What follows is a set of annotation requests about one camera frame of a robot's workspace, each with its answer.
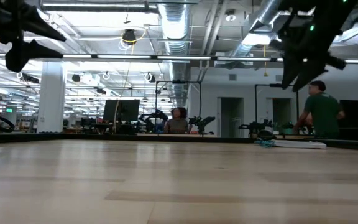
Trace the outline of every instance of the seated person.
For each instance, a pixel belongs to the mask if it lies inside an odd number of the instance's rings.
[[[172,119],[165,123],[165,134],[185,134],[189,131],[184,108],[175,108],[171,111]]]

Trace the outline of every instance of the white pillar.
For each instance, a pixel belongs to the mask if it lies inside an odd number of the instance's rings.
[[[67,73],[61,62],[42,64],[37,132],[62,132]]]

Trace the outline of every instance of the ceiling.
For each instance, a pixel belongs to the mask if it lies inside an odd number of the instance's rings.
[[[105,1],[108,3],[120,3],[117,1]],[[248,15],[258,13],[261,1],[243,0],[229,1],[226,9],[235,9],[234,21],[222,20],[220,26],[217,25],[219,11],[222,6],[220,3],[214,18],[210,18],[213,0],[197,1],[191,4],[190,17],[190,36],[186,41],[190,45],[190,55],[201,55],[203,41],[206,35],[208,22],[213,20],[215,23],[212,30],[219,27],[217,37],[211,48],[211,54],[230,52],[239,45],[244,38],[242,28],[245,18]],[[29,1],[29,4],[37,4],[38,1]],[[44,11],[40,15],[50,23],[57,31],[67,37],[66,42],[39,37],[34,34],[25,33],[25,40],[35,39],[38,43],[57,50],[63,54],[136,54],[136,55],[164,55],[166,54],[165,38],[161,18],[157,14],[142,12],[73,12],[73,11]],[[121,35],[126,29],[134,29],[139,39],[133,47],[126,47],[122,43]],[[333,55],[342,58],[358,58],[358,32],[345,33],[349,36],[345,41],[338,39],[331,47]],[[211,35],[208,43],[213,41]],[[7,52],[11,46],[0,44],[0,53]],[[252,48],[251,54],[254,57],[276,57],[279,53],[267,45],[258,45]],[[23,69],[22,73],[31,75],[42,81],[42,61],[30,61]],[[83,113],[94,116],[103,113],[104,100],[108,98],[127,97],[139,98],[142,100],[141,112],[153,111],[155,84],[146,81],[147,74],[153,74],[156,80],[171,80],[171,71],[168,62],[160,63],[139,63],[139,62],[62,62],[68,72],[65,111],[68,116],[71,113]],[[191,78],[197,79],[199,74],[198,63],[191,63]],[[208,68],[205,76],[205,83],[219,83],[226,79],[229,73],[238,74],[241,85],[266,80],[264,77],[263,62],[254,62],[244,68],[227,70],[225,68]],[[278,75],[282,65],[280,63],[268,63],[267,69],[271,70],[271,79]],[[83,77],[80,82],[72,80],[73,75]],[[20,113],[30,115],[37,112],[40,86],[23,82],[18,78],[20,74],[10,72],[5,68],[4,59],[0,58],[0,107],[6,105],[19,105]],[[105,95],[96,92],[94,86],[106,90]],[[163,90],[158,100],[161,101],[161,109],[168,111],[175,106],[175,99],[171,85],[167,85],[167,90]]]

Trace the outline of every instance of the man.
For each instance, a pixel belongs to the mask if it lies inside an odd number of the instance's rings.
[[[294,132],[304,124],[309,114],[313,118],[316,137],[335,139],[339,137],[338,119],[345,117],[338,101],[325,93],[326,85],[322,81],[313,81],[309,85],[309,97],[305,109],[294,126]]]

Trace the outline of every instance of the white wall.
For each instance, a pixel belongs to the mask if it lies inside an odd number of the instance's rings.
[[[358,65],[348,65],[344,71],[330,69],[327,75],[321,77],[326,82],[327,93],[338,100],[358,100]],[[308,87],[299,92],[300,113],[303,111],[305,101],[308,97]],[[244,98],[244,124],[255,120],[254,106],[254,85],[203,85],[202,86],[202,107],[201,117],[217,116],[219,97],[243,97]],[[190,116],[198,115],[198,92],[191,91]],[[257,91],[258,100],[258,121],[268,117],[270,119],[267,100],[269,98],[291,98],[295,100],[295,94],[291,90],[282,90],[280,88],[270,88],[260,86]],[[293,120],[296,121],[296,106],[291,104],[293,111]],[[218,124],[213,121],[206,127],[206,132],[213,131],[217,133]]]

